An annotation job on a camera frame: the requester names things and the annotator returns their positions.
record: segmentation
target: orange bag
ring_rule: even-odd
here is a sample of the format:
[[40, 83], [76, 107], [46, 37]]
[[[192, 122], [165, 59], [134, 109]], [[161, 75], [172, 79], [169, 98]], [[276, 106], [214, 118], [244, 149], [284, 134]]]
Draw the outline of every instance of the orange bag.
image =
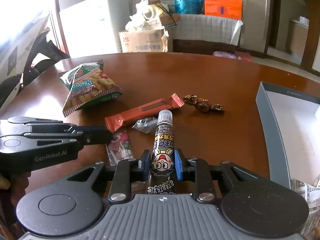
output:
[[242, 0], [204, 0], [204, 14], [241, 20]]

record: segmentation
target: metal screw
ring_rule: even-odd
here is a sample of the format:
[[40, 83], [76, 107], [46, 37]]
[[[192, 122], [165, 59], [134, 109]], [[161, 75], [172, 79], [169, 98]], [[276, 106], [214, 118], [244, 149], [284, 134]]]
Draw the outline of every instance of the metal screw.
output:
[[212, 193], [201, 193], [199, 195], [199, 199], [203, 201], [211, 201], [214, 199], [214, 195]]
[[111, 195], [111, 200], [113, 201], [122, 201], [126, 198], [126, 195], [123, 193], [114, 193]]

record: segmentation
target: prawn cracker bag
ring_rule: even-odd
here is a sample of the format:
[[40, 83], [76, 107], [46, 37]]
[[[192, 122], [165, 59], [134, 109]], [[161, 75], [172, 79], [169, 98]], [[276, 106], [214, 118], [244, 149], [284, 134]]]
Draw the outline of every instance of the prawn cracker bag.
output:
[[104, 72], [103, 61], [81, 64], [63, 74], [60, 79], [70, 91], [63, 114], [65, 117], [76, 110], [96, 105], [100, 102], [123, 95]]

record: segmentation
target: brown tabletop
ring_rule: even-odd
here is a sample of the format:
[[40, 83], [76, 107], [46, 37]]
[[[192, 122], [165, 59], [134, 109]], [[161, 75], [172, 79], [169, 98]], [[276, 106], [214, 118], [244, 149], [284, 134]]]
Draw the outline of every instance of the brown tabletop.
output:
[[[72, 113], [62, 108], [68, 90], [58, 72], [99, 59], [104, 72], [125, 92], [121, 97]], [[255, 98], [260, 81], [282, 85], [320, 97], [320, 84], [301, 76], [242, 60], [183, 53], [124, 53], [65, 59], [41, 74], [0, 112], [1, 119], [29, 116], [64, 120], [77, 125], [103, 125], [104, 117], [177, 93], [196, 94], [224, 105], [224, 114], [198, 112], [193, 106], [173, 111], [174, 146], [186, 157], [209, 164], [232, 161], [269, 177], [268, 156]], [[129, 128], [135, 157], [152, 149], [153, 135]], [[85, 146], [75, 161], [38, 171], [29, 178], [27, 192], [96, 161], [108, 162], [105, 145]]]

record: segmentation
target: transparent cap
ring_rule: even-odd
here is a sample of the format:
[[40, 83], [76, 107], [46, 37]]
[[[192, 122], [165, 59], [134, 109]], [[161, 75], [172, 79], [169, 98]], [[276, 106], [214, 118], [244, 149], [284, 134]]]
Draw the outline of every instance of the transparent cap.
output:
[[158, 124], [167, 122], [172, 125], [172, 113], [169, 110], [161, 110], [158, 115]]

